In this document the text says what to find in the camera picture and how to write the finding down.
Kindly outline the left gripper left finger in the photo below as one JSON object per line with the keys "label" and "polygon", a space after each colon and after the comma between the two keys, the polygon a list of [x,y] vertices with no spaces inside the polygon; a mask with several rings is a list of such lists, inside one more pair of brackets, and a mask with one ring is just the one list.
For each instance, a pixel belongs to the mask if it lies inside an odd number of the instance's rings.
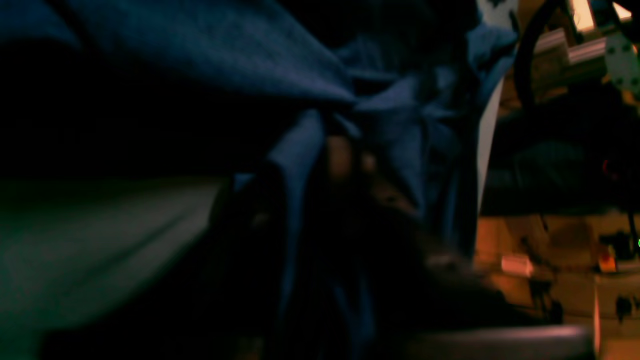
{"label": "left gripper left finger", "polygon": [[204,360],[274,360],[291,300],[289,207],[284,170],[270,162],[229,202],[208,232],[199,285]]}

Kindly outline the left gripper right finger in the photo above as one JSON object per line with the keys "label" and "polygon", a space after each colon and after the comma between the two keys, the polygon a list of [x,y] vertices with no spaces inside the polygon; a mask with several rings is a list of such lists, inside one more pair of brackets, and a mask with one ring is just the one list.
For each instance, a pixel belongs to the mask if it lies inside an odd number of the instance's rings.
{"label": "left gripper right finger", "polygon": [[326,141],[340,233],[370,271],[379,328],[368,360],[594,360],[589,330],[545,325],[419,223],[413,205],[345,136]]}

